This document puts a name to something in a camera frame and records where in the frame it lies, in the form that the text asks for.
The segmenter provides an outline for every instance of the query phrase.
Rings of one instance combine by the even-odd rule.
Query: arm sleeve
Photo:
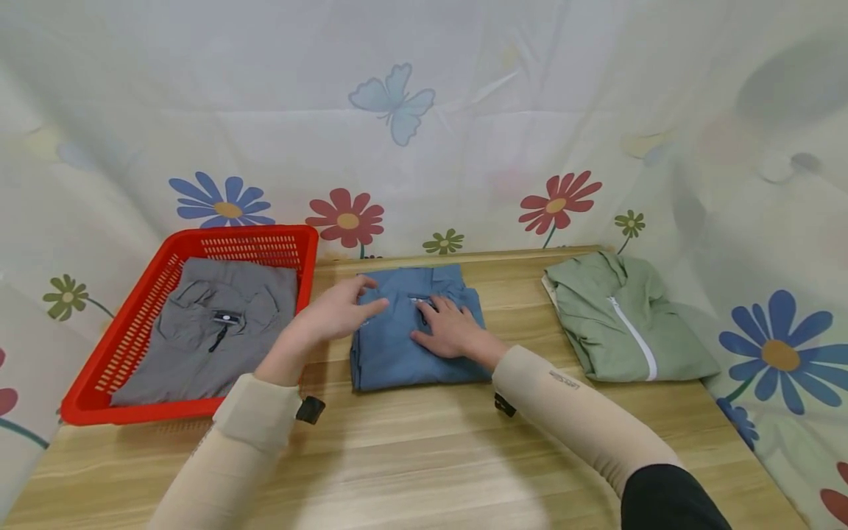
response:
[[[148,524],[151,530],[229,530],[274,471],[300,406],[297,388],[242,376]]]
[[[624,487],[622,530],[730,530],[695,477],[657,464],[636,471]]]
[[[619,497],[638,469],[681,466],[672,448],[644,423],[528,349],[513,346],[492,379],[513,407],[592,466]]]

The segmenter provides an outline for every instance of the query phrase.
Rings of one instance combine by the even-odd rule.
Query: red plastic basket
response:
[[[153,321],[180,281],[183,264],[189,258],[209,258],[296,269],[298,312],[310,302],[317,249],[318,232],[304,225],[206,228],[168,237],[62,400],[62,419],[71,425],[126,425],[213,415],[223,398],[109,406],[111,394],[147,353]]]

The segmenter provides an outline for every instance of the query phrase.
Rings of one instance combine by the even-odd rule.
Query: red flower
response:
[[[370,245],[374,238],[373,234],[382,234],[382,226],[377,223],[382,221],[383,208],[376,204],[368,205],[371,195],[360,193],[350,202],[350,192],[343,187],[338,187],[330,192],[330,200],[319,199],[310,201],[310,207],[323,217],[308,217],[306,224],[310,226],[329,226],[321,237],[327,241],[342,238],[342,246],[355,248],[358,244]]]
[[[842,480],[848,484],[848,464],[837,462],[836,471],[840,473]],[[848,497],[833,489],[823,489],[818,494],[822,498],[824,507],[842,524],[848,525]]]
[[[6,352],[0,348],[0,365],[6,360]],[[10,412],[18,403],[18,393],[12,388],[0,388],[0,416]]]
[[[530,232],[533,228],[539,235],[544,234],[550,228],[550,223],[554,223],[554,228],[565,228],[572,223],[571,217],[568,216],[566,210],[572,212],[587,212],[594,201],[584,198],[592,193],[600,190],[601,183],[593,182],[581,189],[583,184],[592,175],[591,171],[584,171],[575,179],[573,173],[569,173],[562,177],[552,176],[548,179],[548,197],[540,197],[539,195],[530,195],[522,200],[522,208],[533,209],[536,211],[527,213],[518,218],[518,222],[526,223],[531,220],[532,223],[527,225],[524,230]]]

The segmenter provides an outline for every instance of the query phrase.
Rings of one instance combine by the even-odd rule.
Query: blue shirt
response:
[[[431,333],[416,304],[430,302],[431,294],[467,307],[480,327],[483,311],[477,291],[466,287],[457,264],[414,267],[366,273],[379,283],[360,297],[360,304],[388,298],[388,308],[354,334],[350,347],[350,374],[354,390],[367,392],[434,382],[489,381],[488,371],[465,357],[442,359],[410,338],[413,330]]]

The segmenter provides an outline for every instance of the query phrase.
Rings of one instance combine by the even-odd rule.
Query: black sleeve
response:
[[[654,464],[624,485],[622,530],[730,530],[728,521],[688,471]]]

